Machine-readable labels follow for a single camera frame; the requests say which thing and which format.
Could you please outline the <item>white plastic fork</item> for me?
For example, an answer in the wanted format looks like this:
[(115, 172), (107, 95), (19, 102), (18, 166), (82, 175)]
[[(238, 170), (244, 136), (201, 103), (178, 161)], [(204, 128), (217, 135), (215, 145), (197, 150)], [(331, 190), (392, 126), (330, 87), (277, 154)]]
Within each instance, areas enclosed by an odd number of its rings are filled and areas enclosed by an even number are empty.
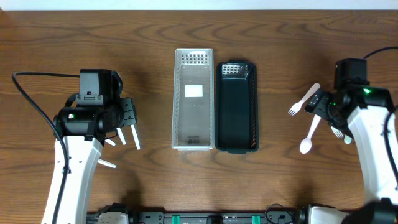
[(351, 144), (352, 142), (352, 138), (349, 137), (348, 135), (345, 135), (343, 140), (345, 144)]
[(297, 114), (301, 108), (302, 105), (314, 94), (316, 93), (316, 91), (320, 88), (320, 84), (319, 83), (314, 83), (310, 89), (306, 92), (306, 94), (302, 97), (302, 99), (300, 101), (298, 101), (297, 103), (295, 103), (294, 105), (292, 105), (292, 107), (289, 109), (288, 114), (291, 116), (294, 116), (295, 114)]
[(344, 137), (344, 134), (343, 134), (339, 129), (336, 129), (336, 128), (333, 127), (333, 126), (330, 126), (330, 128), (331, 128), (333, 134), (334, 134), (337, 138), (343, 138), (343, 137)]

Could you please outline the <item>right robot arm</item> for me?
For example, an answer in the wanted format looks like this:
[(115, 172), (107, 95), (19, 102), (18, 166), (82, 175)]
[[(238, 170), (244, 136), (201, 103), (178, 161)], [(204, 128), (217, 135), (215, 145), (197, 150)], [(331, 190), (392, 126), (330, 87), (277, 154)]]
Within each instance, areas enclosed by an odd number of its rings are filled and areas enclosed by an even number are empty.
[(314, 115), (310, 134), (324, 119), (357, 147), (363, 175), (364, 205), (344, 212), (326, 205), (297, 211), (294, 223), (397, 223), (397, 135), (389, 90), (371, 87), (367, 61), (339, 60), (335, 65), (335, 92), (318, 89), (305, 100)]

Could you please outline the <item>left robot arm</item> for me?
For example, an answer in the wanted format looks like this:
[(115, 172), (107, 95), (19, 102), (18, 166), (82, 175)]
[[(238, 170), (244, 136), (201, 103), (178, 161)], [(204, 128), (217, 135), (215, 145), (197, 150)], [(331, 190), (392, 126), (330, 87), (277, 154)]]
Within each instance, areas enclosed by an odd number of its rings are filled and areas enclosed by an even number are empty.
[(122, 98), (118, 72), (80, 70), (80, 89), (54, 117), (55, 166), (42, 223), (84, 223), (91, 183), (106, 135), (137, 123), (132, 98)]

